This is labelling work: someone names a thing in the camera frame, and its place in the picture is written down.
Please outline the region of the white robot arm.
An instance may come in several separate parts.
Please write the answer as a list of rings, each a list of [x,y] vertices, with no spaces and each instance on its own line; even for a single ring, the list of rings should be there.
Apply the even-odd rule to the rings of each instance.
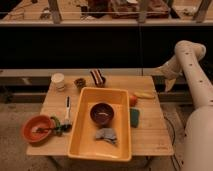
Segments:
[[[182,40],[176,43],[174,55],[158,68],[167,80],[184,73],[195,108],[185,128],[181,171],[213,171],[213,84],[199,64],[205,54],[203,44]]]

